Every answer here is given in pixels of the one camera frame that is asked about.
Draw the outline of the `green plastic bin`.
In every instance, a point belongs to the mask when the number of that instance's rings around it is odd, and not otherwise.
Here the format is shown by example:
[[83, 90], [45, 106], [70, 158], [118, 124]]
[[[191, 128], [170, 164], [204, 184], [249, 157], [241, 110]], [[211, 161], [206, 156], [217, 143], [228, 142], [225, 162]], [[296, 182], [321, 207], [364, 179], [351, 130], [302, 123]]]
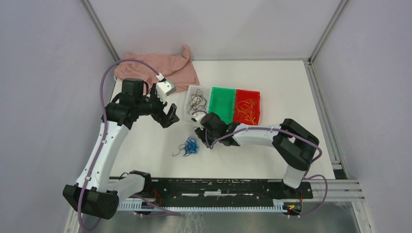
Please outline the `green plastic bin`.
[[226, 124], [233, 122], [235, 97], [235, 89], [213, 87], [208, 112], [217, 114]]

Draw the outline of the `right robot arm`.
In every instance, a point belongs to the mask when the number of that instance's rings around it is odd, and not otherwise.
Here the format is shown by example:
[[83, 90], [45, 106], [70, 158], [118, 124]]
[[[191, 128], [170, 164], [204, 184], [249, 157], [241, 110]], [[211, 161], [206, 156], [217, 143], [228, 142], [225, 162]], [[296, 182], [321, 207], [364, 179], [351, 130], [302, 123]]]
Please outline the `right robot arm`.
[[217, 143], [228, 147], [258, 145], [275, 148], [288, 165], [280, 186], [282, 195], [287, 198], [300, 192], [300, 183], [311, 164], [322, 155], [319, 139], [290, 118], [268, 126], [226, 124], [216, 113], [196, 110], [191, 114], [191, 120], [198, 124], [194, 131], [209, 149]]

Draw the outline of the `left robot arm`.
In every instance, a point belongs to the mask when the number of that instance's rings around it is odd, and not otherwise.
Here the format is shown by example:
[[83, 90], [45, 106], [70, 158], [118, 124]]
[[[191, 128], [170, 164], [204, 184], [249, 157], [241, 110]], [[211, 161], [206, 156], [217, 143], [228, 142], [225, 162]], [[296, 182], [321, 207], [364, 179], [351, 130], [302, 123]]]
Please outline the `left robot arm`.
[[162, 79], [152, 87], [141, 79], [125, 79], [119, 92], [104, 108], [102, 124], [90, 158], [74, 185], [65, 185], [63, 197], [82, 214], [111, 219], [123, 200], [137, 193], [145, 198], [151, 195], [150, 174], [133, 171], [125, 178], [110, 183], [110, 172], [120, 147], [134, 122], [141, 116], [151, 116], [162, 128], [179, 121], [177, 106], [167, 97], [176, 91], [170, 80]]

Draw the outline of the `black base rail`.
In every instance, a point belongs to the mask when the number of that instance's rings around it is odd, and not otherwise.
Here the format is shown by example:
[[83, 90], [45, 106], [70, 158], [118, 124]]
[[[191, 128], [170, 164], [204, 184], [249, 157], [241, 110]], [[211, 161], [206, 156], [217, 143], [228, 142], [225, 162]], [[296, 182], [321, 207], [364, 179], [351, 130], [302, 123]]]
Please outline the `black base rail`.
[[281, 180], [152, 178], [138, 195], [166, 207], [270, 207], [275, 200], [313, 198], [309, 182], [297, 189]]

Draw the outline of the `red plastic bin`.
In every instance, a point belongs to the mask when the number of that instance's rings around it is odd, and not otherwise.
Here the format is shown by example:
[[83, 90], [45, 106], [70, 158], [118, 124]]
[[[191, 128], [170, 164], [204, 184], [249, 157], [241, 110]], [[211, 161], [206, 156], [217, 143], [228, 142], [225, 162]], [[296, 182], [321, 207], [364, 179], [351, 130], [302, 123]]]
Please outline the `red plastic bin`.
[[233, 121], [258, 125], [260, 119], [260, 92], [237, 89]]

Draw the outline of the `pink cloth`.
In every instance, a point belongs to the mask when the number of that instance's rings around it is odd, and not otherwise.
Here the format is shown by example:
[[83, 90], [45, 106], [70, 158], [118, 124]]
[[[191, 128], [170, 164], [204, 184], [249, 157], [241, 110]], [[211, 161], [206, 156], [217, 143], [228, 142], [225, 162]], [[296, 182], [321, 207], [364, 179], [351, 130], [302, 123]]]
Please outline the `pink cloth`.
[[[161, 73], [166, 80], [172, 81], [176, 86], [176, 92], [187, 91], [190, 85], [199, 85], [199, 79], [192, 63], [190, 48], [187, 44], [182, 46], [180, 55], [172, 54], [135, 54], [125, 53], [126, 59], [141, 60], [157, 72]], [[158, 82], [155, 73], [143, 64], [137, 62], [122, 62], [114, 70], [114, 77], [118, 80], [126, 78], [142, 79], [151, 87]]]

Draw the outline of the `clear plastic bin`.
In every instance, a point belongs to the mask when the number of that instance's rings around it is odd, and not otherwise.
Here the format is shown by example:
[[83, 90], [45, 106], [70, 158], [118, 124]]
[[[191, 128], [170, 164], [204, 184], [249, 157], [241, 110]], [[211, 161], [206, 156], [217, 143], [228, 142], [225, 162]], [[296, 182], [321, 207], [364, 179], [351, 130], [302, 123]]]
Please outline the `clear plastic bin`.
[[184, 101], [183, 120], [191, 121], [191, 114], [196, 110], [209, 111], [211, 87], [189, 85]]

